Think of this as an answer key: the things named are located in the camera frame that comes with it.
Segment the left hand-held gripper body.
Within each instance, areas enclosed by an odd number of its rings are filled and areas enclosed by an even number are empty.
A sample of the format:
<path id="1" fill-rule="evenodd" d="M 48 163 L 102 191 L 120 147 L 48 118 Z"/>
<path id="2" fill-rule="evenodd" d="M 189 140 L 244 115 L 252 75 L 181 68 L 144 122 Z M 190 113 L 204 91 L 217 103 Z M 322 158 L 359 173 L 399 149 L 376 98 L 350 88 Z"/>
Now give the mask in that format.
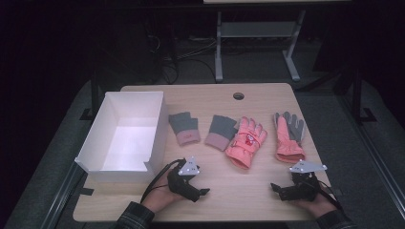
<path id="1" fill-rule="evenodd" d="M 181 159 L 167 176 L 170 191 L 196 202 L 200 198 L 200 190 L 192 186 L 189 181 L 199 173 L 199 166 L 193 156 Z"/>

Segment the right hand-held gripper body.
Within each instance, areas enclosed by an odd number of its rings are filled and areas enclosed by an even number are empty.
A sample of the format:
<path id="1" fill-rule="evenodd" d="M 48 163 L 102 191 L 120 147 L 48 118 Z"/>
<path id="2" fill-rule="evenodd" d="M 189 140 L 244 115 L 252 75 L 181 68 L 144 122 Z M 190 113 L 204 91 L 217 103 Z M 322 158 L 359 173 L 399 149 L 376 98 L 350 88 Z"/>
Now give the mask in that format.
<path id="1" fill-rule="evenodd" d="M 320 185 L 316 172 L 326 171 L 328 167 L 324 164 L 316 164 L 300 160 L 289 168 L 293 186 L 287 187 L 283 193 L 288 195 L 288 200 L 305 199 L 313 201 Z"/>

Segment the pink ski glove with print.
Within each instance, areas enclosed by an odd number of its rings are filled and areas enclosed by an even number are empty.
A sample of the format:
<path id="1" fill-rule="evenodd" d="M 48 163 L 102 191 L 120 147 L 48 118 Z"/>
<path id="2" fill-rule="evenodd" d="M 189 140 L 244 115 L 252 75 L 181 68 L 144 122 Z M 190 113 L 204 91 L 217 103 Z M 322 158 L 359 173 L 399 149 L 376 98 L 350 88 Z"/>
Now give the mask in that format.
<path id="1" fill-rule="evenodd" d="M 225 154 L 231 162 L 241 168 L 251 167 L 254 155 L 260 150 L 267 137 L 267 131 L 254 119 L 243 116 L 239 129 L 231 144 L 225 149 Z"/>

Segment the grey pink fingerless knit glove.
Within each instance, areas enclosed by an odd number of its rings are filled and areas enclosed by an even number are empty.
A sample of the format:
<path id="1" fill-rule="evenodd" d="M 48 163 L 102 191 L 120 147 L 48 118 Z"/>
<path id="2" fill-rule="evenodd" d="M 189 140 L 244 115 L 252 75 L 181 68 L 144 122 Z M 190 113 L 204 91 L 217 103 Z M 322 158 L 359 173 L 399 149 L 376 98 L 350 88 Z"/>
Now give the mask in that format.
<path id="1" fill-rule="evenodd" d="M 237 121 L 228 116 L 214 114 L 204 143 L 223 152 L 238 132 L 236 124 Z"/>
<path id="2" fill-rule="evenodd" d="M 180 146 L 201 140 L 198 119 L 189 112 L 169 115 L 169 123 Z"/>

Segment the white box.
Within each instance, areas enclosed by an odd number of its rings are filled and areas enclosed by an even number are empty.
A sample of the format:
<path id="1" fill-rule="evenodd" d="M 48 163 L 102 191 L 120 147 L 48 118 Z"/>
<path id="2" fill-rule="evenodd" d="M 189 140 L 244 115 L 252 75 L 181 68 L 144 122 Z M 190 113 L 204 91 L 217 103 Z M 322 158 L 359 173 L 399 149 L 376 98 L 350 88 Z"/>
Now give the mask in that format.
<path id="1" fill-rule="evenodd" d="M 97 182 L 148 182 L 168 135 L 162 92 L 108 92 L 75 162 Z"/>

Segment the person's right hand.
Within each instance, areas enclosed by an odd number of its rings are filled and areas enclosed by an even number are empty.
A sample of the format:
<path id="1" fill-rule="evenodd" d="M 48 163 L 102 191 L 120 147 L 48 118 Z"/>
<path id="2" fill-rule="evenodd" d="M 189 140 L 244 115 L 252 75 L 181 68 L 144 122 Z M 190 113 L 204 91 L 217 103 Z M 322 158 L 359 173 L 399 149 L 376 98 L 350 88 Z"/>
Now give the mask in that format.
<path id="1" fill-rule="evenodd" d="M 294 200 L 292 204 L 305 209 L 316 219 L 336 210 L 336 207 L 321 194 L 318 194 L 313 201 L 299 199 Z"/>

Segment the person's left hand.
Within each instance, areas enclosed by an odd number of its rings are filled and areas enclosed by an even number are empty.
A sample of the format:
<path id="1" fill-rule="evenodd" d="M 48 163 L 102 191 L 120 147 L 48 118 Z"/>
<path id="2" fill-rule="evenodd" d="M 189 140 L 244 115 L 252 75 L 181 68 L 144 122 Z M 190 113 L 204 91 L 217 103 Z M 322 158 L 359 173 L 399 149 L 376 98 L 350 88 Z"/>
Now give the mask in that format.
<path id="1" fill-rule="evenodd" d="M 153 190 L 141 202 L 141 205 L 156 214 L 179 200 L 183 200 L 183 197 L 170 191 L 168 187 L 167 173 L 165 173 L 158 179 L 153 186 Z"/>

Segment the pink ski glove grey palm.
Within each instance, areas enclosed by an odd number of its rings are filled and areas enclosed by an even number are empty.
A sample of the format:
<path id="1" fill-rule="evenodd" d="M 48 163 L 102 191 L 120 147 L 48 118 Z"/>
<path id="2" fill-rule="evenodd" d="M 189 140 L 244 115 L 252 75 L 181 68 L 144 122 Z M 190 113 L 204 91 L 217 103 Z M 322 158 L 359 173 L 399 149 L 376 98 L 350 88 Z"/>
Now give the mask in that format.
<path id="1" fill-rule="evenodd" d="M 306 158 L 301 146 L 305 134 L 306 123 L 296 114 L 284 112 L 274 115 L 277 133 L 276 158 L 287 163 L 297 163 Z"/>

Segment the black metal stand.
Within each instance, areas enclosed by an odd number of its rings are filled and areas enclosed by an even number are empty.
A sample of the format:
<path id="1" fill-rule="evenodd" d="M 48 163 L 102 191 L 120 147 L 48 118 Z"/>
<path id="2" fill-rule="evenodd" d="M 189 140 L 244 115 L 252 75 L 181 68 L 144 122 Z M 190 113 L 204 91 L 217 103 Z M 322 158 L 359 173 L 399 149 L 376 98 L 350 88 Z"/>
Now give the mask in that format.
<path id="1" fill-rule="evenodd" d="M 358 69 L 354 70 L 352 77 L 352 116 L 355 122 L 362 125 L 364 122 L 375 122 L 376 118 L 369 108 L 361 107 L 362 77 Z"/>

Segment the metal floor rail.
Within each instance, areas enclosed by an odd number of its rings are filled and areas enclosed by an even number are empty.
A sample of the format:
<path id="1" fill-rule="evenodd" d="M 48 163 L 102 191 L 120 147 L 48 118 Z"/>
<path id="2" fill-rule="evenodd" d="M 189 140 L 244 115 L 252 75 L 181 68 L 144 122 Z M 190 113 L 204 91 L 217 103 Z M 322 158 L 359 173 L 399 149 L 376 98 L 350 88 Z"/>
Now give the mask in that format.
<path id="1" fill-rule="evenodd" d="M 367 149 L 367 152 L 372 159 L 373 166 L 379 174 L 382 183 L 386 187 L 386 190 L 388 191 L 395 207 L 400 215 L 405 219 L 405 194 L 402 192 L 400 186 L 396 182 L 393 174 L 389 170 L 386 162 L 364 126 L 365 123 L 375 122 L 375 119 L 373 119 L 371 114 L 367 114 L 366 117 L 356 117 L 352 112 L 352 105 L 344 96 L 339 96 L 338 101 L 343 107 L 345 114 L 348 116 L 354 129 L 357 131 L 357 134 L 360 136 L 365 148 Z"/>
<path id="2" fill-rule="evenodd" d="M 62 216 L 64 208 L 72 196 L 72 192 L 76 189 L 76 186 L 82 179 L 83 175 L 84 171 L 75 162 L 73 162 L 53 198 L 51 207 L 48 210 L 40 229 L 55 228 L 60 217 Z"/>

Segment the grey metal desk frame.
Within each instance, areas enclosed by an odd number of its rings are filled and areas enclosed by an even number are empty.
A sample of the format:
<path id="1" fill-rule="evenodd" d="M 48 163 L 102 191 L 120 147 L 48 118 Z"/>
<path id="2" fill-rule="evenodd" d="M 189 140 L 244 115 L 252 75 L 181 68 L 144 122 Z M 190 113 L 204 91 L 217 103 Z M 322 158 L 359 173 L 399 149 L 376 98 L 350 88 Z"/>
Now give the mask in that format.
<path id="1" fill-rule="evenodd" d="M 306 12 L 301 10 L 295 21 L 282 22 L 224 22 L 222 13 L 217 13 L 215 80 L 224 80 L 222 41 L 224 38 L 289 38 L 289 46 L 282 51 L 288 72 L 293 81 L 301 80 L 292 59 Z"/>

